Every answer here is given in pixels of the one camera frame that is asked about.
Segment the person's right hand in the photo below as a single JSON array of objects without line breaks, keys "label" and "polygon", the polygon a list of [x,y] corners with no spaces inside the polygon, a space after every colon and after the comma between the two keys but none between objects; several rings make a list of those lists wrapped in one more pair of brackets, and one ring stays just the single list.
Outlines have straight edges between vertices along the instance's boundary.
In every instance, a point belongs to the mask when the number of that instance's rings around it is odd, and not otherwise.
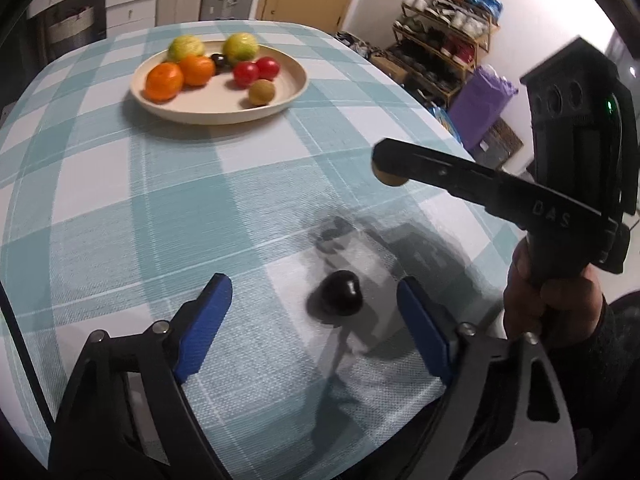
[{"label": "person's right hand", "polygon": [[518,242],[503,292],[503,327],[510,339],[531,332],[568,341],[585,340],[596,330],[603,305],[594,266],[586,266],[574,278],[535,286],[527,240]]}]

